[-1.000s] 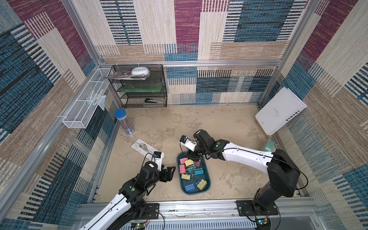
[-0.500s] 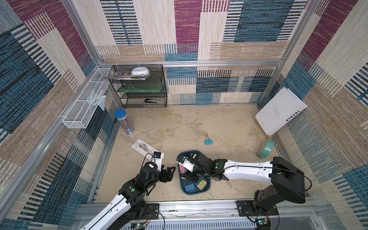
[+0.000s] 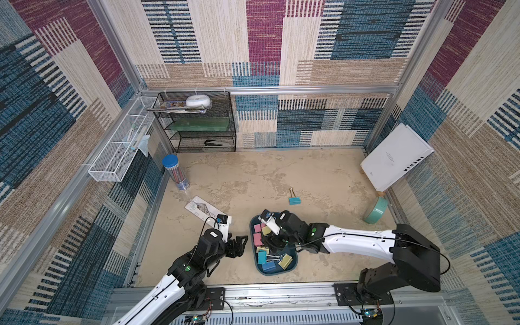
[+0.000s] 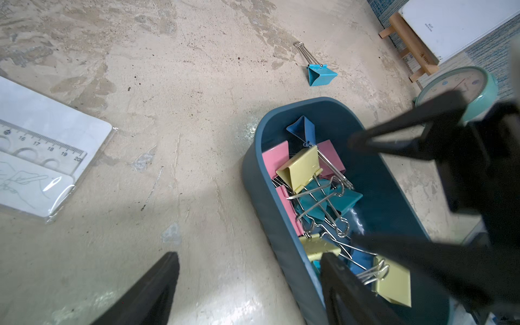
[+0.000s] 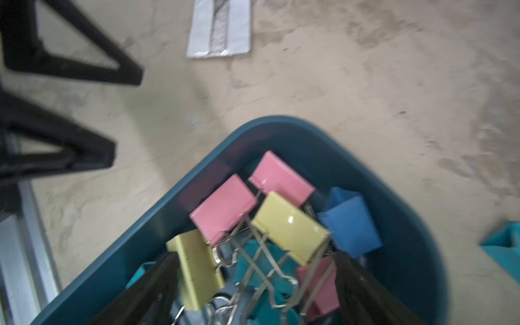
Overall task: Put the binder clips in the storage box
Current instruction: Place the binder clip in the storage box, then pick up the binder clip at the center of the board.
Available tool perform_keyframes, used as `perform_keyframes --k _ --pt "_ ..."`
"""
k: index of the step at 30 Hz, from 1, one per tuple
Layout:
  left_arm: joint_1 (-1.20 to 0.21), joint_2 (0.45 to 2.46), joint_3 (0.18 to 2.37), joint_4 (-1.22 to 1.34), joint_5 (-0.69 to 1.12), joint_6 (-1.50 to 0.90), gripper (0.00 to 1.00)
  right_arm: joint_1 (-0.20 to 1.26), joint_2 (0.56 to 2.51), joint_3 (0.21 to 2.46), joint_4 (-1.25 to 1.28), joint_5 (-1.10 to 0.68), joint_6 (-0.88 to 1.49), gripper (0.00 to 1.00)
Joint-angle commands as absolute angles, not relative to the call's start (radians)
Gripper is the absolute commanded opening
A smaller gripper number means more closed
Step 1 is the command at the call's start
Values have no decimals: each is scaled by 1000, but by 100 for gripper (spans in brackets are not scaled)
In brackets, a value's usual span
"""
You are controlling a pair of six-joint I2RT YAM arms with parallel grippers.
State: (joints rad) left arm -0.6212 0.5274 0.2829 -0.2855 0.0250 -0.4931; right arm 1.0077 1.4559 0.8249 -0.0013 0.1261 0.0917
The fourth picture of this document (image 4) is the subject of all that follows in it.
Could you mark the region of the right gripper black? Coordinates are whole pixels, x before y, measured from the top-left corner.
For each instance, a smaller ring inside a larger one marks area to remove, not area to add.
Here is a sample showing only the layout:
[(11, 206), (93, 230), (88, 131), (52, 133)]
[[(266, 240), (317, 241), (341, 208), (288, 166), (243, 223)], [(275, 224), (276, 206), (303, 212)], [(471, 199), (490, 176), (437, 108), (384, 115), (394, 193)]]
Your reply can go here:
[(473, 309), (519, 308), (519, 106), (498, 102), (460, 125), (458, 90), (348, 139), (352, 150), (435, 161), (451, 211), (478, 213), (493, 246), (462, 246), (402, 236), (353, 234), (352, 242), (440, 284)]

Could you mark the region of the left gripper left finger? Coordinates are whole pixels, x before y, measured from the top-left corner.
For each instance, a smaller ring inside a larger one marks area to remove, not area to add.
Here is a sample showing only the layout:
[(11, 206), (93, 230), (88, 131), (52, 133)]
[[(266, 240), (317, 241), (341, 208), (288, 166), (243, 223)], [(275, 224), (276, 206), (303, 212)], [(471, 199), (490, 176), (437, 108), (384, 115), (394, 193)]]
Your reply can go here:
[(94, 324), (167, 324), (173, 305), (180, 262), (176, 252), (165, 253)]

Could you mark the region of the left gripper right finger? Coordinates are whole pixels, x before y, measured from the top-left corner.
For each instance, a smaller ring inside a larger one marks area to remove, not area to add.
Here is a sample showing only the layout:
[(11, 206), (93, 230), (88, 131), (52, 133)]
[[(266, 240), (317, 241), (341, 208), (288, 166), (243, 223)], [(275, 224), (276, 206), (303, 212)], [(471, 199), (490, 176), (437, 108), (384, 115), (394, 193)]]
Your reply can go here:
[(403, 324), (334, 254), (323, 254), (321, 283), (329, 324)]

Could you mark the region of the teal plastic storage box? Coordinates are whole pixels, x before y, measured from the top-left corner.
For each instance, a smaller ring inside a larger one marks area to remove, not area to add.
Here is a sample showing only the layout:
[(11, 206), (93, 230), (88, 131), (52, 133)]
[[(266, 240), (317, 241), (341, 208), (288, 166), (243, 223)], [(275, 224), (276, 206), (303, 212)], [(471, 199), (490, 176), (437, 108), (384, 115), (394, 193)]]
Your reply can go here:
[(362, 194), (355, 209), (366, 233), (429, 237), (385, 161), (347, 147), (347, 139), (363, 125), (346, 105), (330, 97), (317, 97), (268, 112), (257, 126), (252, 145), (242, 162), (242, 181), (276, 255), (300, 312), (308, 324), (326, 324), (322, 286), (268, 175), (264, 151), (288, 142), (293, 151), (301, 141), (287, 131), (298, 118), (307, 117), (319, 141), (330, 140), (347, 169), (347, 178)]

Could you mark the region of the teal binder clip front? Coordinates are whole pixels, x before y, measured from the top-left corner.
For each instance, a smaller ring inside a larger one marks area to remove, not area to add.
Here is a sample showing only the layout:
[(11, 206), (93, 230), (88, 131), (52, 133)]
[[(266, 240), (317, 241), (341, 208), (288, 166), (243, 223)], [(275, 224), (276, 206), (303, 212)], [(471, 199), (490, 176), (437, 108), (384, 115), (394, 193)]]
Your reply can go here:
[(299, 223), (311, 223), (310, 218), (320, 222), (326, 219), (336, 221), (341, 216), (340, 212), (333, 207), (331, 198), (324, 199), (336, 188), (334, 181), (312, 180), (300, 192), (301, 196), (293, 200), (297, 214), (295, 219)]

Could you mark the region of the pink binder clip back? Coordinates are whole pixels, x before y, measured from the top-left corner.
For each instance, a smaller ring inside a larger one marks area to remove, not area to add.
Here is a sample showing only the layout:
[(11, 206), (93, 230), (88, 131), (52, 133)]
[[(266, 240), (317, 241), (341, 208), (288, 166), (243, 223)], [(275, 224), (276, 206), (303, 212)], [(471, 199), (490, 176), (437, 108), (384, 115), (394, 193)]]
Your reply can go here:
[(289, 221), (291, 222), (291, 225), (293, 229), (296, 232), (296, 235), (298, 237), (303, 236), (303, 228), (301, 222), (297, 221), (297, 214), (295, 212), (295, 209), (291, 203), (290, 200), (288, 200), (288, 192), (287, 189), (284, 186), (276, 187), (276, 192), (282, 201), (282, 205), (284, 207), (285, 213), (287, 214), (287, 217)]

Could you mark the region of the pink binder clip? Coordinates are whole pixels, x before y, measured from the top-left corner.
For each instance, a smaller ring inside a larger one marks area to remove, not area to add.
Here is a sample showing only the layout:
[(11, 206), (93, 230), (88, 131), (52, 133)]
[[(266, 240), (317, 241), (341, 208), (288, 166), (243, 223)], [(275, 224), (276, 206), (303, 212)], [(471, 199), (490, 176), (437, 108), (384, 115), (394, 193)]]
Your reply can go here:
[(345, 176), (346, 169), (332, 142), (328, 139), (317, 146), (320, 167), (323, 169), (320, 177), (329, 180), (337, 176), (347, 188), (354, 190), (353, 184)]
[(273, 180), (278, 176), (277, 170), (289, 161), (289, 145), (288, 141), (281, 142), (273, 148), (262, 153), (262, 159), (269, 178)]
[(297, 214), (295, 212), (295, 209), (291, 203), (290, 200), (288, 200), (288, 192), (287, 189), (284, 186), (276, 187), (276, 192), (282, 201), (282, 205), (284, 207), (285, 213), (287, 214), (287, 217), (289, 221), (291, 222), (291, 225), (293, 229), (296, 232), (296, 235), (298, 237), (303, 236), (303, 228), (301, 222), (297, 221)]

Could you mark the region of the mint green tape roll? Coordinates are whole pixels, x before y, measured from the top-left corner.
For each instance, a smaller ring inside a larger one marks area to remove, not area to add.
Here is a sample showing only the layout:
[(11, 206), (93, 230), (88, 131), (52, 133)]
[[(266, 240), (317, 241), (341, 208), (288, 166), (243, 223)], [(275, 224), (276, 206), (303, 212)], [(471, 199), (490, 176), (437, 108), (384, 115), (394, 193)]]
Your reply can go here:
[(467, 108), (460, 122), (482, 119), (498, 100), (498, 81), (483, 68), (466, 66), (440, 75), (430, 82), (414, 99), (419, 106), (448, 91), (459, 91), (467, 102)]

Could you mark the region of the yellow binder clip back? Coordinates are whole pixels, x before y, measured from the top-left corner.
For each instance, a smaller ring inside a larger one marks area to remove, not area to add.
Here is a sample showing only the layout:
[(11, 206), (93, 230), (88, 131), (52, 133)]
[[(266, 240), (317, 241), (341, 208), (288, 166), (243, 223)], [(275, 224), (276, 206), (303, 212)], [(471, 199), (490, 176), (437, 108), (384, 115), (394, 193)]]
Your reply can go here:
[(282, 165), (276, 174), (295, 194), (298, 194), (322, 172), (318, 147), (312, 146), (300, 150)]

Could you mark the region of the blue binder clip back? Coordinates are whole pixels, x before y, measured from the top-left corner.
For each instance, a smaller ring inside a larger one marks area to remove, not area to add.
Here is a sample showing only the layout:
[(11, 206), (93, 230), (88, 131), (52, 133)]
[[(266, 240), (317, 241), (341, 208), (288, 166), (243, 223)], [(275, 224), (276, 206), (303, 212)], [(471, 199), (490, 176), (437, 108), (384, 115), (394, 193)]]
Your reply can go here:
[(286, 130), (300, 139), (306, 148), (317, 145), (315, 125), (306, 116), (301, 116), (293, 124), (287, 126)]

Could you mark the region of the blue binder clip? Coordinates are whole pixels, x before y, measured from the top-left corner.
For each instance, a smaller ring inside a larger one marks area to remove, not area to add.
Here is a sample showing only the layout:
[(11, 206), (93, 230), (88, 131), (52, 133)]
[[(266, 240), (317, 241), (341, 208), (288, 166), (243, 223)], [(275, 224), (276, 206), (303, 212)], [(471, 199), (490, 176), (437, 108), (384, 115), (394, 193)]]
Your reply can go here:
[(300, 139), (306, 148), (317, 145), (315, 125), (306, 116), (301, 116), (293, 124), (287, 126), (286, 130)]
[(349, 248), (350, 260), (347, 262), (349, 269), (354, 274), (360, 274), (374, 266), (376, 254), (364, 253), (359, 249)]

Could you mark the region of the white ruler package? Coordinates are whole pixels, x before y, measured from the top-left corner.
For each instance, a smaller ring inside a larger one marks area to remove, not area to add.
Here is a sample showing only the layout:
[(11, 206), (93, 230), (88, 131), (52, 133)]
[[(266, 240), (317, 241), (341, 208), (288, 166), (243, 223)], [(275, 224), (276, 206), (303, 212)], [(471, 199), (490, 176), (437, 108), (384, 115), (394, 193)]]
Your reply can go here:
[(49, 221), (115, 128), (1, 78), (1, 210)]

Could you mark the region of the blue binder clip front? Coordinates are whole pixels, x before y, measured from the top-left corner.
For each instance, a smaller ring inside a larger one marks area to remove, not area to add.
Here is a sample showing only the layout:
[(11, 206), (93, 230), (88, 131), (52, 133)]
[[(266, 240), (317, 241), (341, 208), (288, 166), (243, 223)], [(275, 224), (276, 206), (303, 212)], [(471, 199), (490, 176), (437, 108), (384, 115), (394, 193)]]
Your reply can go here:
[(350, 260), (347, 262), (349, 269), (354, 274), (360, 274), (374, 266), (376, 254), (364, 253), (359, 249), (349, 248)]

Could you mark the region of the yellow binder clip front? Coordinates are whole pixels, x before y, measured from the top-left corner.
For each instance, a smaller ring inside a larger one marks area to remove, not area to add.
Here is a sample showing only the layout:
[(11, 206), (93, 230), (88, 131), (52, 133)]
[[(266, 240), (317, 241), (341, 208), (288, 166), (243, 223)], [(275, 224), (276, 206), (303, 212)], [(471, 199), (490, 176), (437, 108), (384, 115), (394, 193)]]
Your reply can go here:
[(412, 307), (410, 271), (397, 262), (376, 255), (373, 266), (360, 272), (357, 278), (386, 301), (398, 306)]

